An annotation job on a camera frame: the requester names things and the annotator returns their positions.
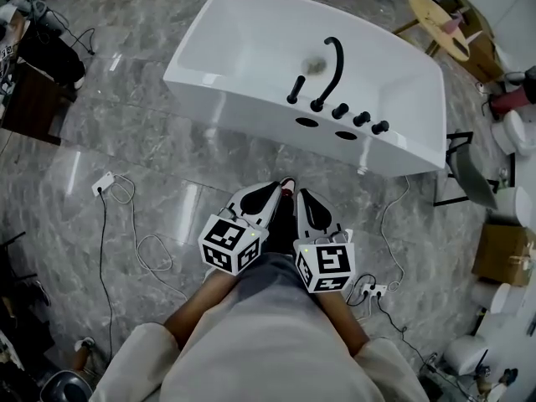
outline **white toilet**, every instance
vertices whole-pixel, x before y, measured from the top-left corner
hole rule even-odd
[[[499,189],[495,195],[497,209],[491,211],[491,216],[505,224],[515,224],[527,228],[533,212],[533,202],[528,193],[517,186],[516,188]]]
[[[518,152],[527,157],[536,152],[533,127],[526,125],[516,111],[510,111],[501,122],[493,124],[492,134],[507,155]]]

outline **power plug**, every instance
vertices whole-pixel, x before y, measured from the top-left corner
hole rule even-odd
[[[114,175],[112,172],[106,173],[104,176],[102,176],[97,183],[95,183],[91,190],[93,191],[93,194],[98,197],[99,196],[99,188],[101,189],[101,192],[106,191],[112,184],[114,183]]]
[[[371,285],[370,283],[367,283],[361,288],[361,293],[364,294],[365,292],[367,292],[370,297],[375,297],[378,293],[381,297],[384,297],[385,293],[387,293],[387,286]]]

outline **wooden stool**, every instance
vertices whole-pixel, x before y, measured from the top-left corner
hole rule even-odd
[[[420,24],[420,26],[432,37],[432,43],[425,51],[430,57],[434,58],[437,51],[443,48],[453,58],[459,61],[469,59],[469,45],[466,38],[459,28],[453,34],[447,34],[441,26],[451,20],[449,15],[439,4],[433,0],[409,0],[410,7],[416,16],[416,19],[397,28],[393,34],[399,35],[405,30]]]

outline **bathtub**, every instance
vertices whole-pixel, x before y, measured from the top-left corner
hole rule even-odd
[[[336,37],[342,78],[322,111],[311,109],[331,81]],[[304,61],[323,59],[321,73]],[[305,75],[297,103],[287,103]],[[331,157],[360,173],[387,177],[442,169],[446,108],[438,64],[403,39],[361,18],[310,0],[208,0],[175,51],[164,81],[178,113],[211,126]],[[334,119],[341,103],[349,113]],[[353,124],[367,111],[371,122]],[[372,126],[389,123],[373,134]]]

